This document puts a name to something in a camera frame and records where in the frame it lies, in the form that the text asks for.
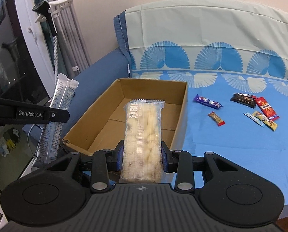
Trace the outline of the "white window frame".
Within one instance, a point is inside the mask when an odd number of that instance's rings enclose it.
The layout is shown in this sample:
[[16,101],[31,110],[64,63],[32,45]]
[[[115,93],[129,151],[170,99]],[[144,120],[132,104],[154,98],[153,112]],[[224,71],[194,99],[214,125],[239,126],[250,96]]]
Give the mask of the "white window frame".
[[34,0],[14,1],[28,51],[43,86],[52,97],[55,89],[54,69],[41,25],[35,22],[37,14],[32,11]]

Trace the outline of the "yellow snack pack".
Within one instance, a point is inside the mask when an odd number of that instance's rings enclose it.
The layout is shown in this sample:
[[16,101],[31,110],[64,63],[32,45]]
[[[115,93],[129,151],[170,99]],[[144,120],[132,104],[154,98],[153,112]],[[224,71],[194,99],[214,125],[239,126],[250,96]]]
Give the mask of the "yellow snack pack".
[[277,129],[277,124],[272,120],[270,120],[268,117],[266,117],[263,113],[255,111],[252,113],[252,115],[256,117],[258,120],[260,120],[262,123],[264,123],[272,131],[275,131]]

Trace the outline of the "white phone holder clamp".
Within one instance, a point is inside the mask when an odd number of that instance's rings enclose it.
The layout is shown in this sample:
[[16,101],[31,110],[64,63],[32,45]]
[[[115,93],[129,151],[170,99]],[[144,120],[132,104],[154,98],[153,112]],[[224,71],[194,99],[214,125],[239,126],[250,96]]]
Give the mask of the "white phone holder clamp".
[[57,29],[54,23],[54,18],[58,16],[60,12],[70,7],[74,0],[57,0],[57,1],[47,1],[42,0],[37,3],[32,11],[37,14],[36,23],[40,23],[43,30],[44,38],[48,51],[50,53],[50,58],[52,61],[52,66],[55,73],[58,72],[58,41],[57,41]]

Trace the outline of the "small red gold snack bar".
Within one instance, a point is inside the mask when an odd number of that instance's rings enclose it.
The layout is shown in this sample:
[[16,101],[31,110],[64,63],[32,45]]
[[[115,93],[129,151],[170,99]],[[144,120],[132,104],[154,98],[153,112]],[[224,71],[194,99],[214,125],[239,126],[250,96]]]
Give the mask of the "small red gold snack bar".
[[225,121],[222,120],[215,112],[209,113],[208,116],[217,123],[218,127],[225,124]]

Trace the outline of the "cardboard box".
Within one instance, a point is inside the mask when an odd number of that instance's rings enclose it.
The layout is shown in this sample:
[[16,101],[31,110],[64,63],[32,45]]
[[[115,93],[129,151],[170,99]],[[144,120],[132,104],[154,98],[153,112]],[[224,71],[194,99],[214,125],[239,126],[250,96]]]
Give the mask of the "cardboard box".
[[133,99],[163,100],[162,141],[182,149],[187,129],[186,82],[139,78],[117,79],[63,138],[63,144],[85,155],[114,149],[125,136],[125,105]]

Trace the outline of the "red spicy snack bag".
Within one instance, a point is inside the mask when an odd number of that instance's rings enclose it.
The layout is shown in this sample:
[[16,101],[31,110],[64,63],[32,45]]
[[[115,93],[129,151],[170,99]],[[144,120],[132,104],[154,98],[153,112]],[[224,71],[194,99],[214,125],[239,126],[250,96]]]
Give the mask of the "red spicy snack bag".
[[263,97],[256,98],[256,104],[268,119],[274,121],[279,118],[278,114],[267,102],[267,100],[265,100],[265,98]]

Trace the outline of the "blue fan pattern sofa cover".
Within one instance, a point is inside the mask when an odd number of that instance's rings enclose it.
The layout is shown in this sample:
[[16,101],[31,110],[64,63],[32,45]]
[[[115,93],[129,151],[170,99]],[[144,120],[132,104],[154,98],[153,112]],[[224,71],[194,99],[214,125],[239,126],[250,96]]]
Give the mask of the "blue fan pattern sofa cover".
[[[125,18],[131,76],[188,85],[183,149],[216,152],[274,182],[288,204],[288,13],[233,0],[167,0],[127,9]],[[234,93],[265,98],[277,129],[246,117],[263,112],[230,101]],[[197,94],[223,107],[195,103]]]

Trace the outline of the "silver white stick snack pack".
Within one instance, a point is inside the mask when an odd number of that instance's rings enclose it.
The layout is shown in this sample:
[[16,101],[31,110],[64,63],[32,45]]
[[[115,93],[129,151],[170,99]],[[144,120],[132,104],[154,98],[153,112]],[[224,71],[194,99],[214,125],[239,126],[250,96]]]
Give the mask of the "silver white stick snack pack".
[[60,73],[50,104],[49,123],[43,127],[33,165],[37,168],[58,158],[63,125],[68,122],[68,109],[79,83]]

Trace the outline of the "purple candy bar wrapper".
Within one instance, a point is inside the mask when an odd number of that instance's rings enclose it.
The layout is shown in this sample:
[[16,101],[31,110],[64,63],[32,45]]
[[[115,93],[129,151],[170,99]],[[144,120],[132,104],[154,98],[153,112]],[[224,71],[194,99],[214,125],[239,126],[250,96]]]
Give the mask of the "purple candy bar wrapper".
[[220,104],[219,102],[213,101],[213,100],[209,100],[208,98],[199,96],[198,94],[193,99],[193,102],[200,103],[200,104],[202,104],[204,106],[207,106],[207,107],[210,107],[210,108],[213,108],[213,109],[220,109],[221,107],[223,107],[223,105]]

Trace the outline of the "black chocolate bar wrapper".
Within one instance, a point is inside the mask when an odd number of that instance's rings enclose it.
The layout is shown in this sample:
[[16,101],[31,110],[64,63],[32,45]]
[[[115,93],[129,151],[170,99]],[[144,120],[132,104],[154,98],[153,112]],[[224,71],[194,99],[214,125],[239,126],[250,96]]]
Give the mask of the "black chocolate bar wrapper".
[[249,94],[234,93],[230,101],[243,104],[251,108],[256,107],[256,97]]

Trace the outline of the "clear rice cracker snack pack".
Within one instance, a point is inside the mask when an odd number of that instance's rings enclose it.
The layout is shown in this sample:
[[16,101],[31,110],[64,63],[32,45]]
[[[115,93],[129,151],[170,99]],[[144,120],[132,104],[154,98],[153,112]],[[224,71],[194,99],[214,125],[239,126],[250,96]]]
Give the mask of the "clear rice cracker snack pack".
[[161,110],[164,101],[136,99],[128,102],[121,181],[160,183],[163,178]]

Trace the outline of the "light blue stick pack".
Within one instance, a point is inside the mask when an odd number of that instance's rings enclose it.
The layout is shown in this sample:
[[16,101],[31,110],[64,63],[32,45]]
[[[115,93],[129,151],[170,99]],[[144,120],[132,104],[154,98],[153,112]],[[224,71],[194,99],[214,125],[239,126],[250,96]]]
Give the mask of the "light blue stick pack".
[[248,117],[249,119],[251,119],[252,121],[254,121],[255,123],[257,123],[258,125],[260,125],[261,127],[264,127],[265,124],[259,120],[257,117],[253,116],[251,113],[249,112],[245,112],[243,113],[246,117]]

